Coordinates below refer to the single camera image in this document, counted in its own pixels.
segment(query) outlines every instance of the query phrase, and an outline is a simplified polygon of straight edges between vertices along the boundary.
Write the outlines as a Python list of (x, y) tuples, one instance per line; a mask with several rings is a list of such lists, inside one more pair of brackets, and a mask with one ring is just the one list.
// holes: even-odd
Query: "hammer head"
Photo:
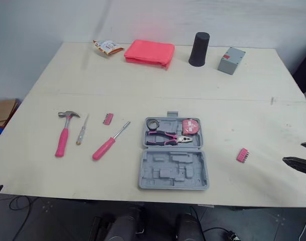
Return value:
[(80, 117), (76, 112), (73, 111), (66, 111), (66, 112), (58, 112), (59, 117)]

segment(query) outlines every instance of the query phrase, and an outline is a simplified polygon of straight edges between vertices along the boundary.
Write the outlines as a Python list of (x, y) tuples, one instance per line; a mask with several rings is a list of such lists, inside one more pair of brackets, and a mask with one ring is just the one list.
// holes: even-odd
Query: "pliers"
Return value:
[[(306, 147), (306, 142), (301, 143), (303, 147)], [(306, 159), (298, 158), (298, 157), (284, 157), (282, 160), (288, 166), (294, 168), (299, 172), (306, 173)]]
[(146, 145), (148, 145), (148, 146), (166, 146), (166, 145), (176, 146), (179, 142), (180, 143), (188, 143), (188, 142), (193, 141), (193, 138), (186, 137), (186, 136), (177, 136), (177, 134), (175, 132), (152, 131), (152, 132), (148, 132), (147, 134), (149, 136), (160, 136), (160, 137), (170, 138), (169, 141), (165, 141), (165, 142), (150, 142), (150, 141), (147, 141)]

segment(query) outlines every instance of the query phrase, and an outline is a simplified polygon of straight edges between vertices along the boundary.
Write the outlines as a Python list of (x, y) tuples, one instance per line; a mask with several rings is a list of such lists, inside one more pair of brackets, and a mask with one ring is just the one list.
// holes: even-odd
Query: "hammer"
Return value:
[(64, 149), (66, 148), (66, 144), (67, 144), (67, 140), (69, 136), (68, 127), (69, 127), (70, 119), (73, 116), (76, 116), (76, 117), (80, 117), (80, 116), (76, 112), (73, 112), (73, 111), (59, 112), (58, 116), (60, 118), (66, 117), (66, 124), (64, 125), (64, 129), (61, 132), (59, 143), (58, 143), (58, 148), (55, 154), (56, 157), (63, 157)]

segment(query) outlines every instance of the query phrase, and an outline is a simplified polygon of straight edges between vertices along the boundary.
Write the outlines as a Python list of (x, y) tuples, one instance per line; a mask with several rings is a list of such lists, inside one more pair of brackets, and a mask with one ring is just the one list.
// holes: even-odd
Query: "screwdriver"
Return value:
[(126, 129), (131, 122), (127, 122), (123, 128), (114, 137), (110, 137), (108, 141), (106, 141), (92, 156), (94, 161), (99, 160), (108, 150), (112, 145), (116, 142), (116, 138)]
[(84, 120), (83, 126), (81, 127), (80, 133), (78, 135), (78, 138), (77, 138), (77, 141), (76, 141), (76, 144), (78, 146), (82, 142), (82, 138), (83, 138), (83, 135), (84, 135), (84, 131), (86, 130), (86, 124), (87, 124), (88, 118), (89, 118), (89, 114), (87, 115), (86, 119)]

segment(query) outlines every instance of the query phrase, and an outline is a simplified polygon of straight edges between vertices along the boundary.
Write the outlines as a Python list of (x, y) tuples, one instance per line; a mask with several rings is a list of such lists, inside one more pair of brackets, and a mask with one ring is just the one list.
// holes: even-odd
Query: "pink screwdriver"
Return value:
[(127, 122), (123, 128), (114, 136), (110, 137), (108, 141), (106, 141), (92, 156), (94, 161), (99, 160), (108, 150), (112, 145), (116, 142), (116, 138), (126, 129), (131, 122)]

